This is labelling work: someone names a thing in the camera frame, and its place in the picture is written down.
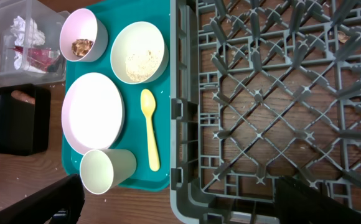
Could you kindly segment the white napkin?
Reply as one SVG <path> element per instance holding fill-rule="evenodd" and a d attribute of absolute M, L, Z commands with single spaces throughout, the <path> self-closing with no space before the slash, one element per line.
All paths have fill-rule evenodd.
<path fill-rule="evenodd" d="M 26 40 L 26 34 L 28 35 L 27 41 L 31 46 L 41 46 L 45 44 L 45 34 L 38 29 L 35 20 L 30 19 L 29 25 L 27 27 L 26 20 L 21 16 L 17 16 L 13 20 L 13 25 L 11 26 L 11 34 L 16 38 L 14 41 L 15 46 L 24 46 L 24 42 Z M 22 65 L 22 54 L 19 52 L 15 52 L 16 56 L 14 57 L 14 68 L 19 70 Z M 46 73 L 45 71 L 32 66 L 29 62 L 26 62 L 26 70 L 30 72 L 36 73 Z"/>

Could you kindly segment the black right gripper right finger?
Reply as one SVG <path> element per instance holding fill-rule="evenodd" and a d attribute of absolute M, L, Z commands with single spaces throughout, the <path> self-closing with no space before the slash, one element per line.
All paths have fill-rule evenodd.
<path fill-rule="evenodd" d="M 280 223 L 361 224 L 352 210 L 292 177 L 280 177 L 274 207 Z"/>

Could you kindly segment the orange carrot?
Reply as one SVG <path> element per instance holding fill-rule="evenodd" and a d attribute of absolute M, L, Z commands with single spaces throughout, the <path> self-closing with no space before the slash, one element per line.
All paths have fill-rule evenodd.
<path fill-rule="evenodd" d="M 15 98 L 16 100 L 23 101 L 25 103 L 29 103 L 34 105 L 35 104 L 35 98 L 28 95 L 27 93 L 24 93 L 23 91 L 14 90 L 11 93 L 11 96 Z"/>

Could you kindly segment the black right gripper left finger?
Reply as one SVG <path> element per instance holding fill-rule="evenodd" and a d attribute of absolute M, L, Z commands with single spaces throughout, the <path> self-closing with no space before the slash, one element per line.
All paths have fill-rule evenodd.
<path fill-rule="evenodd" d="M 0 211 L 0 223 L 77 223 L 85 203 L 81 178 L 71 174 Z"/>

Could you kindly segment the pale green cup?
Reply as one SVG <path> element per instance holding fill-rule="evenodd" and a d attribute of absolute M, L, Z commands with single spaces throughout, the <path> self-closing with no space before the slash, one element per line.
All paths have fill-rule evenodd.
<path fill-rule="evenodd" d="M 136 158 L 129 150 L 94 149 L 83 156 L 80 177 L 89 192 L 101 195 L 130 178 L 136 166 Z"/>

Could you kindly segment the pale green bowl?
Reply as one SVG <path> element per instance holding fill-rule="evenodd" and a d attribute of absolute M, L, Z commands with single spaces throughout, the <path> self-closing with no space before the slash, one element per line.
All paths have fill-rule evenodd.
<path fill-rule="evenodd" d="M 161 31 L 139 21 L 126 26 L 113 42 L 110 63 L 115 76 L 130 85 L 157 80 L 167 68 L 169 50 Z"/>

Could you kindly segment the red snack wrapper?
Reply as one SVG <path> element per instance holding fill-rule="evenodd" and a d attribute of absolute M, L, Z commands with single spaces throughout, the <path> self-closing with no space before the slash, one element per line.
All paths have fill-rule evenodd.
<path fill-rule="evenodd" d="M 50 48 L 24 48 L 15 45 L 12 50 L 17 55 L 15 66 L 30 72 L 56 72 L 62 60 L 60 51 Z"/>

